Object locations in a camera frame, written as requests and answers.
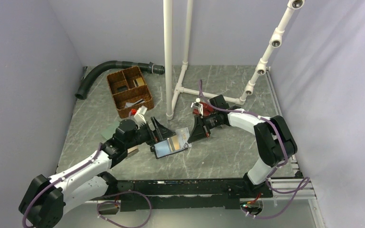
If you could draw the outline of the gold VIP card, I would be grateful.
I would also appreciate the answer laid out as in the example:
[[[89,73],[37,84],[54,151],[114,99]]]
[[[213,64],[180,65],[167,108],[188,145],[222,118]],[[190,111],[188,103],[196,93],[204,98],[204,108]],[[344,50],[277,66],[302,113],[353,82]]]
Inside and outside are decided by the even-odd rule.
[[[142,77],[135,78],[133,80],[133,83],[134,83],[135,87],[140,87],[140,86],[145,86],[146,85],[146,83],[145,83],[145,81]]]

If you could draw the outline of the silver VIP card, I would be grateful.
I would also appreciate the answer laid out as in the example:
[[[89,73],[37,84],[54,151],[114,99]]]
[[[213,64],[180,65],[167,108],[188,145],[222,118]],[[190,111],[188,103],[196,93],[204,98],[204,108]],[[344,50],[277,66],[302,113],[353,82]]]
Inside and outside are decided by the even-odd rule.
[[[190,133],[187,127],[176,129],[175,132],[178,138],[179,146],[181,148],[190,148],[192,146],[191,143],[188,143]]]

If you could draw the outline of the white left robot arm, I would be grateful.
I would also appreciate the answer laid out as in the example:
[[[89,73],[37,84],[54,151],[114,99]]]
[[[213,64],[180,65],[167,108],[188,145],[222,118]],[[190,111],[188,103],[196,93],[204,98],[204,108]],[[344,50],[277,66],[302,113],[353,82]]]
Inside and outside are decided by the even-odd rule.
[[[154,117],[149,124],[122,120],[113,136],[83,161],[63,172],[50,177],[41,174],[31,181],[19,205],[23,227],[52,228],[63,215],[85,201],[114,198],[122,187],[109,169],[127,157],[128,149],[143,143],[153,149],[175,135],[175,131]]]

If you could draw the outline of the black VIP card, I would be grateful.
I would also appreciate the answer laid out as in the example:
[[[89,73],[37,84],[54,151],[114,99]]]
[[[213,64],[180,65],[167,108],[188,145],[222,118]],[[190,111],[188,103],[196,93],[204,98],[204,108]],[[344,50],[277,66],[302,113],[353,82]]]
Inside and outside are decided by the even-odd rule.
[[[117,93],[121,93],[121,92],[124,92],[124,91],[127,91],[127,90],[128,90],[127,85],[122,85],[122,86],[119,86],[119,87],[116,88]]]

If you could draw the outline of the white card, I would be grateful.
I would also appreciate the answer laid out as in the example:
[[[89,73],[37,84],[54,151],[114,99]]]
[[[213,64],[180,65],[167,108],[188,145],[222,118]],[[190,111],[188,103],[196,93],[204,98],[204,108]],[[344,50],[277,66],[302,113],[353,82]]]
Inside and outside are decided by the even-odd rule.
[[[124,108],[126,109],[126,108],[129,108],[131,106],[138,105],[138,104],[141,104],[141,103],[144,103],[144,102],[145,102],[144,99],[140,99],[140,100],[138,100],[136,102],[133,102],[133,103],[132,102],[126,102],[125,105],[124,105]]]

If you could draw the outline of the black leather card holder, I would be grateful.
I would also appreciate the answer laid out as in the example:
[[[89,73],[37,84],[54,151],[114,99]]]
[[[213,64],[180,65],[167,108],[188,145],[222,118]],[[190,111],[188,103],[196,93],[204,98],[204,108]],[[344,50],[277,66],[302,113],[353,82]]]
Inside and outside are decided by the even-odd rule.
[[[160,158],[163,158],[163,157],[166,157],[166,156],[169,156],[169,155],[180,153],[180,152],[183,152],[183,151],[188,150],[188,149],[189,148],[183,148],[179,151],[172,152],[170,150],[168,139],[164,140],[162,142],[158,142],[154,146],[151,146],[151,148],[150,148],[151,152],[154,153],[156,159],[160,159]]]

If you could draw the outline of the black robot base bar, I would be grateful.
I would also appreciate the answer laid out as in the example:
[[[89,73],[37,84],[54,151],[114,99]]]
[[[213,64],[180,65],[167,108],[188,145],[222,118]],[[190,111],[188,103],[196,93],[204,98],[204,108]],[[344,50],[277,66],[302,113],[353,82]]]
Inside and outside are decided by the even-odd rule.
[[[115,200],[116,193],[137,191],[144,194],[153,209],[225,208],[239,209],[246,201],[272,198],[265,185],[253,186],[243,178],[185,180],[119,180],[112,182],[97,200]]]

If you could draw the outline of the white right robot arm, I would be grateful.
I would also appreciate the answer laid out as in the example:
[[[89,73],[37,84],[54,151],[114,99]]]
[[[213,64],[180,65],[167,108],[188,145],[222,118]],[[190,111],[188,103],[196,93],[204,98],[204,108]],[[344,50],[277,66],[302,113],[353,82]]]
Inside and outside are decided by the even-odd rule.
[[[259,158],[245,174],[248,181],[243,183],[243,192],[248,197],[260,193],[261,184],[273,170],[298,151],[285,119],[280,115],[264,117],[252,114],[239,106],[229,106],[222,95],[211,98],[207,103],[197,98],[191,107],[195,118],[188,143],[210,137],[211,129],[222,125],[237,127],[255,136]]]

